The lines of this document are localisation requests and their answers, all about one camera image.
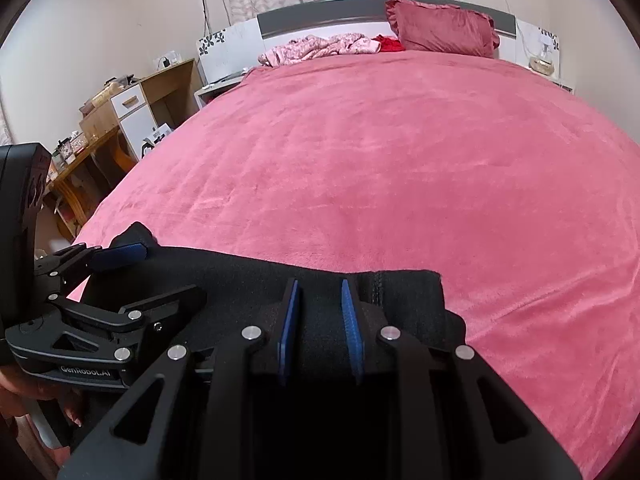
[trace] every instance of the drawer handle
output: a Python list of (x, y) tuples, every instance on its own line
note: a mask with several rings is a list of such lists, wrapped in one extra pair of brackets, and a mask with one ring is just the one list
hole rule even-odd
[(135, 104), (138, 102), (138, 96), (134, 95), (133, 97), (130, 97), (129, 99), (127, 99), (126, 101), (122, 102), (122, 106), (126, 106), (127, 108), (131, 107), (131, 105)]

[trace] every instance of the gray headboard panel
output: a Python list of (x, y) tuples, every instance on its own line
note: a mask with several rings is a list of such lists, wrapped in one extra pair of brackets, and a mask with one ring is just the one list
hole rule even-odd
[[(306, 4), (269, 10), (258, 14), (263, 38), (272, 38), (303, 28), (322, 27), (336, 23), (386, 22), (387, 0), (318, 0)], [(418, 0), (428, 4), (453, 4), (463, 9), (484, 12), (494, 19), (495, 30), (516, 36), (516, 19), (512, 14), (455, 0)]]

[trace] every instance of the wooden desk leg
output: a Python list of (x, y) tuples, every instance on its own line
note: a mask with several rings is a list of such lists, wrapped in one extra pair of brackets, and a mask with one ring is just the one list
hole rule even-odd
[(80, 202), (80, 198), (78, 194), (76, 194), (76, 188), (63, 180), (59, 182), (56, 186), (62, 196), (65, 197), (66, 203), (69, 204), (71, 211), (76, 215), (76, 220), (82, 227), (87, 222), (86, 214), (84, 213), (84, 209), (82, 209), (82, 203)]
[(108, 142), (109, 152), (111, 153), (115, 163), (122, 168), (122, 171), (129, 173), (129, 171), (131, 171), (136, 165), (136, 161), (122, 151), (119, 137), (120, 134), (118, 133)]

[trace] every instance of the crumpled patterned blanket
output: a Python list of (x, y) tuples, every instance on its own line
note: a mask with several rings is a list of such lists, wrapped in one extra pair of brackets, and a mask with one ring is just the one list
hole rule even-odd
[(291, 40), (284, 45), (270, 48), (258, 56), (258, 61), (265, 66), (277, 67), (318, 57), (337, 56), (338, 54), (376, 54), (379, 51), (380, 42), (370, 40), (358, 32), (336, 34), (328, 40), (310, 34), (304, 38)]

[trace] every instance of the logo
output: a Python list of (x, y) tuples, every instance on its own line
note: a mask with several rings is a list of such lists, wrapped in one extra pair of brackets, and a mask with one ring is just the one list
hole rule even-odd
[(90, 368), (70, 368), (68, 366), (61, 366), (60, 371), (63, 374), (91, 376), (95, 378), (115, 379), (113, 373), (109, 370), (91, 370)]

